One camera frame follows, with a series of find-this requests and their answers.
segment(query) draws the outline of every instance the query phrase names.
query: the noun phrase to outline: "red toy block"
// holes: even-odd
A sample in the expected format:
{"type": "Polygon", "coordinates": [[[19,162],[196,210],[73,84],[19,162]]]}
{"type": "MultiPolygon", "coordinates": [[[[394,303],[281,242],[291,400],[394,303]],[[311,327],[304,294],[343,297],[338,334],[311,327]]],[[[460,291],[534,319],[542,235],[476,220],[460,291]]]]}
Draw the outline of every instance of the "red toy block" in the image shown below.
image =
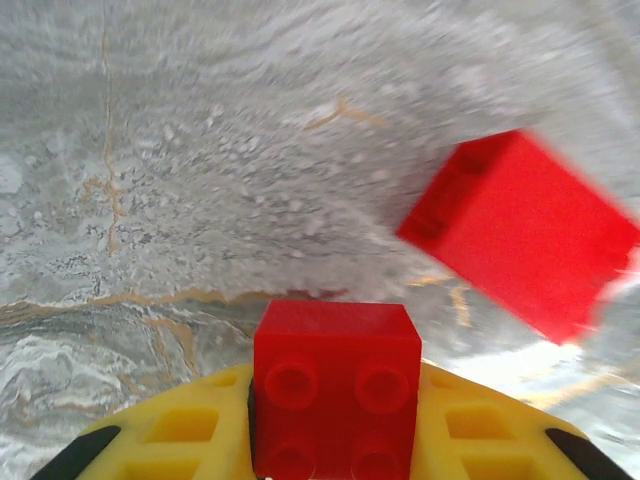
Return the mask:
{"type": "Polygon", "coordinates": [[[531,133],[460,145],[397,235],[561,343],[588,329],[640,230],[531,133]]]}
{"type": "Polygon", "coordinates": [[[402,305],[272,301],[254,339],[256,474],[408,480],[421,352],[402,305]]]}

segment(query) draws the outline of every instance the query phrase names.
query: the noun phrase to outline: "plastic toy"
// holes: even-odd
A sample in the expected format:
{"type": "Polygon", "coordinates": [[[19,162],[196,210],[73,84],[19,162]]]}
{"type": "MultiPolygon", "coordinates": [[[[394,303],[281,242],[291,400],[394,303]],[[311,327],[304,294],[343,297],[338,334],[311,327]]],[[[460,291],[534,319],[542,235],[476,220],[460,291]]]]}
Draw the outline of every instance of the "plastic toy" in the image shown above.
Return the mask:
{"type": "Polygon", "coordinates": [[[408,478],[422,341],[402,305],[272,302],[254,349],[259,476],[408,478]]]}
{"type": "Polygon", "coordinates": [[[589,328],[640,244],[627,215],[522,130],[460,145],[397,235],[557,343],[589,328]]]}

